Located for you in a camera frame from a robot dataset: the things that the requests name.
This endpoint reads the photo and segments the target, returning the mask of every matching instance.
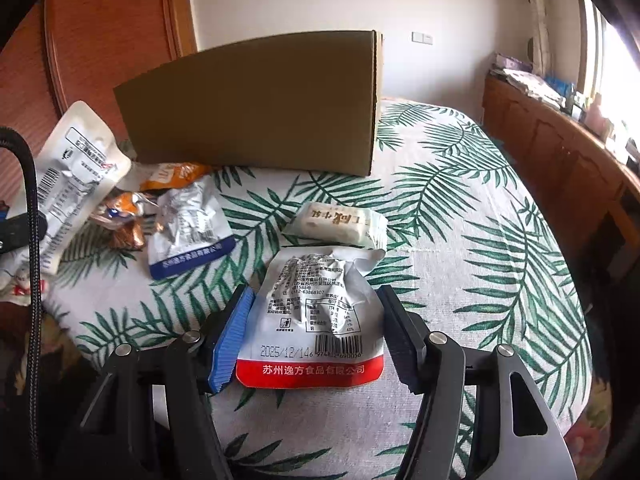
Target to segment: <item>cardboard box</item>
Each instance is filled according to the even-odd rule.
[[[183,57],[114,93],[141,162],[367,176],[381,69],[374,30],[302,32]]]

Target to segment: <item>curtain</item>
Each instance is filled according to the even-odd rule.
[[[551,71],[546,2],[547,0],[529,0],[533,22],[533,73],[540,77]]]

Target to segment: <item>wall outlet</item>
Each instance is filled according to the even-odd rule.
[[[433,44],[433,37],[428,34],[423,34],[422,32],[412,32],[411,33],[411,41],[414,43],[424,43],[427,45]]]

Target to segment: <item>silver screw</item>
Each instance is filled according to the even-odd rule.
[[[123,343],[121,345],[118,345],[118,347],[116,348],[116,355],[119,355],[120,357],[129,355],[130,353],[131,353],[131,345],[128,343]]]
[[[197,330],[189,330],[182,334],[182,340],[187,344],[193,344],[200,340],[200,332]]]
[[[498,345],[498,352],[500,352],[500,355],[503,355],[505,357],[511,357],[513,354],[515,354],[513,346],[505,344]]]
[[[431,332],[429,334],[429,341],[431,341],[434,345],[444,345],[447,342],[447,336],[445,336],[442,332]]]

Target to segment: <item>leaf print tablecloth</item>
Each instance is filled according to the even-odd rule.
[[[219,200],[238,238],[225,258],[153,281],[146,254],[106,247],[87,225],[55,279],[49,309],[96,366],[120,343],[166,344],[223,308],[234,287],[258,287],[280,231],[306,201],[370,207],[389,220],[386,258],[367,277],[461,345],[514,345],[562,432],[591,384],[582,310],[558,245],[520,179],[482,130],[450,108],[383,102],[369,178],[224,168]],[[372,479],[398,470],[420,397],[382,377],[350,389],[252,390],[234,381],[212,416],[234,471],[251,478]],[[468,459],[474,390],[466,391],[452,477]]]

